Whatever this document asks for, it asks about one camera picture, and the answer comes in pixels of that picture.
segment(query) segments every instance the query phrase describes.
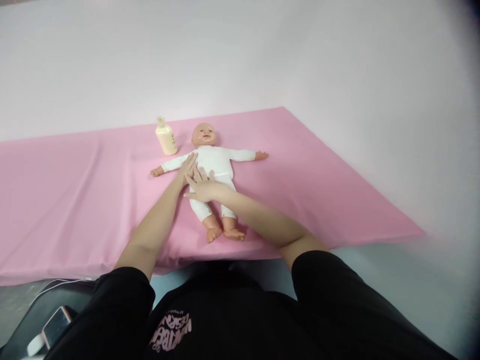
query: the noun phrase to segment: smartphone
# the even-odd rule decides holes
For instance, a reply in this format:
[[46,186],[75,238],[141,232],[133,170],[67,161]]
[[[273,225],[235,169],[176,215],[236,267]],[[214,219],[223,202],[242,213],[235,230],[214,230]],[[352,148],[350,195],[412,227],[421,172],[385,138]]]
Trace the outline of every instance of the smartphone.
[[41,331],[41,336],[45,340],[46,348],[50,349],[62,332],[72,322],[72,316],[65,306],[60,306],[57,311],[47,321]]

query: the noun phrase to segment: black shirt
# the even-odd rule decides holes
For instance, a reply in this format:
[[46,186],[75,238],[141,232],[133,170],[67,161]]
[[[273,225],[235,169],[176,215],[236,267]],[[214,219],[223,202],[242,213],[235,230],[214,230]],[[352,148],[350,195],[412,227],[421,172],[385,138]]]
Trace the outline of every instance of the black shirt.
[[167,293],[138,269],[100,277],[93,298],[54,344],[56,359],[452,359],[337,256],[300,255],[298,301],[232,271]]

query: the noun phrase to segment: person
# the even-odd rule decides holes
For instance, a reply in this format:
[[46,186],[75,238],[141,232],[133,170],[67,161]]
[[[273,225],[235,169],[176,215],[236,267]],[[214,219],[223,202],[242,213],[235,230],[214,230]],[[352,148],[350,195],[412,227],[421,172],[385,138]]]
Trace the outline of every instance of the person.
[[[301,224],[197,169],[192,154],[45,359],[452,359]],[[152,310],[179,195],[218,201],[279,249],[298,300],[212,269]]]

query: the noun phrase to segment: pink mat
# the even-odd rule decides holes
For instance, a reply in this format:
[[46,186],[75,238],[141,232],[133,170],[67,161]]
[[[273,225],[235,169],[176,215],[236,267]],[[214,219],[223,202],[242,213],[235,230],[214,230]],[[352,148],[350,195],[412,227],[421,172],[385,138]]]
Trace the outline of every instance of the pink mat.
[[[285,108],[171,122],[177,155],[193,150],[200,121],[215,126],[220,146],[269,152],[261,162],[233,163],[237,190],[298,219],[330,248],[423,234]],[[150,176],[168,158],[153,124],[0,143],[0,285],[111,270],[176,175]],[[200,260],[278,257],[246,233],[242,243],[208,244],[182,198],[157,273]]]

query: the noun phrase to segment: lotion bottle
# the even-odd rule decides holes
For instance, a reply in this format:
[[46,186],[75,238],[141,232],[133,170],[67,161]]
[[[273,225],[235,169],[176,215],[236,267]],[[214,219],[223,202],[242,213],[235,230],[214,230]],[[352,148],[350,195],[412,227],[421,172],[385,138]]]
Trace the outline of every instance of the lotion bottle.
[[158,126],[156,127],[155,133],[160,142],[161,149],[165,155],[176,154],[178,149],[172,128],[165,122],[163,117],[159,116],[156,120],[158,121]]

